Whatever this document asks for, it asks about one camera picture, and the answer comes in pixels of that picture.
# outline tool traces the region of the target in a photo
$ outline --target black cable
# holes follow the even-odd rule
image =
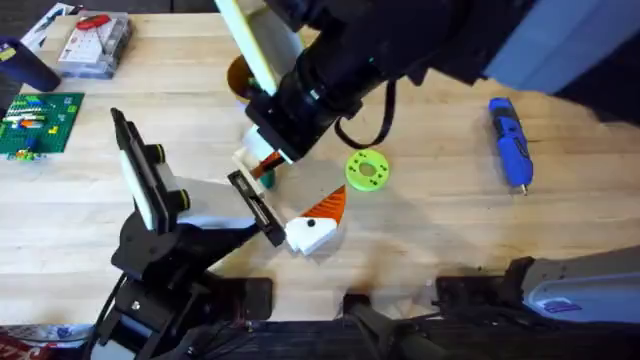
[[[253,339],[255,339],[255,336],[249,335],[247,336],[247,338],[244,341],[241,341],[240,343],[238,343],[236,346],[232,347],[231,349],[228,349],[226,351],[217,353],[217,354],[213,354],[211,357],[206,358],[207,360],[215,360],[215,359],[219,359],[225,355],[231,354],[232,352],[240,349],[241,347],[247,345],[249,342],[251,342]]]
[[[392,79],[387,81],[387,92],[385,95],[385,103],[384,103],[384,116],[382,117],[382,125],[380,126],[380,131],[378,132],[378,136],[369,144],[361,144],[351,139],[349,135],[347,135],[342,127],[340,126],[339,118],[335,122],[334,129],[336,131],[336,135],[344,141],[345,144],[351,146],[354,149],[362,150],[368,147],[378,145],[384,141],[384,139],[389,135],[389,131],[391,130],[391,125],[393,125],[393,117],[396,112],[396,80]]]
[[[107,301],[105,301],[104,305],[102,306],[102,310],[100,310],[100,314],[96,319],[96,323],[93,325],[93,331],[91,331],[89,340],[87,340],[84,351],[82,352],[82,360],[89,360],[89,357],[91,356],[91,349],[93,348],[93,346],[97,341],[98,326],[100,326],[100,324],[104,320],[104,317],[107,315],[107,311],[109,310],[109,307],[113,302],[113,299],[115,299],[116,293],[118,292],[118,290],[120,289],[120,287],[122,286],[122,284],[126,279],[127,279],[127,275],[125,273],[122,273],[122,275],[120,275],[120,278],[114,285],[113,290],[111,290],[111,293],[107,297]]]
[[[207,354],[211,353],[212,351],[215,351],[220,346],[222,346],[222,345],[228,343],[229,341],[231,341],[230,338],[229,338],[229,339],[227,339],[227,341],[223,342],[222,344],[216,344],[215,343],[216,338],[218,337],[218,335],[220,335],[222,330],[228,329],[229,327],[231,327],[231,324],[233,324],[233,322],[232,321],[228,321],[226,324],[220,325],[220,328],[218,328],[218,330],[213,334],[213,336],[211,336],[212,343],[209,344],[209,346],[207,346],[204,349],[204,351],[202,352],[202,357],[201,358],[204,358],[205,356],[207,356]]]
[[[360,319],[358,319],[357,317],[349,314],[344,314],[343,318],[354,322],[358,326],[358,329],[362,334],[362,338],[364,339],[364,343],[367,349],[369,350],[369,352],[376,358],[376,360],[381,360],[382,354],[380,354],[380,350],[378,349],[376,344],[374,344],[373,341],[371,340],[371,335],[369,333],[369,330],[367,330],[367,328],[364,326],[362,321],[360,321]]]

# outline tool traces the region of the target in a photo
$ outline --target green ring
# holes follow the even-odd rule
[[[364,175],[360,171],[360,165],[369,164],[375,168],[371,176]],[[387,159],[379,152],[371,149],[356,151],[344,167],[347,181],[351,186],[360,191],[376,191],[389,179],[391,168]]]

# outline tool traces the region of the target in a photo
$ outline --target small green object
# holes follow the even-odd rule
[[[344,168],[347,181],[360,191],[379,190],[391,172],[384,155],[371,149],[356,151]]]
[[[270,170],[266,174],[260,177],[260,182],[264,187],[268,190],[271,189],[276,184],[276,172],[275,170]]]
[[[20,112],[21,110],[31,109],[34,106],[27,103],[27,98],[35,97],[46,106],[35,106],[41,108],[41,110],[34,110],[33,112]],[[35,121],[46,121],[46,126],[39,128],[12,128],[13,122],[7,122],[0,137],[0,154],[15,154],[19,150],[24,149],[26,139],[34,139],[37,141],[38,149],[35,158],[39,158],[40,154],[49,153],[61,153],[64,152],[65,145],[71,134],[73,124],[79,113],[80,106],[84,94],[81,93],[51,93],[51,94],[18,94],[14,97],[13,102],[9,109],[7,109],[7,116],[16,116],[23,113],[36,114]],[[68,113],[68,107],[75,106],[75,113]],[[49,129],[54,126],[58,127],[58,131],[55,134],[49,134]]]

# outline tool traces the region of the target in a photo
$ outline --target blue tool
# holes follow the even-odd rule
[[[489,111],[498,133],[498,151],[507,181],[527,195],[533,180],[533,162],[516,110],[509,99],[495,98],[489,103]]]

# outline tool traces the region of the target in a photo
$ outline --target plastic container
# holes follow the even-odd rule
[[[111,79],[131,39],[133,27],[127,13],[81,11],[78,21],[108,15],[107,24],[86,31],[74,29],[58,58],[63,77]]]
[[[0,37],[0,72],[43,92],[53,91],[60,85],[60,77],[14,38]]]

